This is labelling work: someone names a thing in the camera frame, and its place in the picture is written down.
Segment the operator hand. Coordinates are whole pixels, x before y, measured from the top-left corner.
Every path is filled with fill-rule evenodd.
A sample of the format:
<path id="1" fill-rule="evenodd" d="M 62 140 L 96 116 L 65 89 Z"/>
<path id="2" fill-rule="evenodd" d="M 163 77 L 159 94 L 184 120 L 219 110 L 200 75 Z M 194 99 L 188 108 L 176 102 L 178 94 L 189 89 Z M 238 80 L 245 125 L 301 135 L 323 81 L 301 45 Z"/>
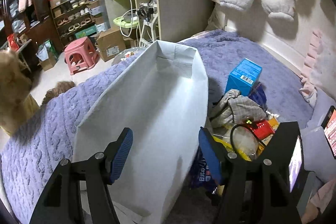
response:
<path id="1" fill-rule="evenodd" d="M 305 212 L 301 217 L 302 223 L 312 223 L 317 220 L 331 204 L 335 198 L 335 179 L 327 182 L 322 186 L 317 193 L 307 203 Z"/>

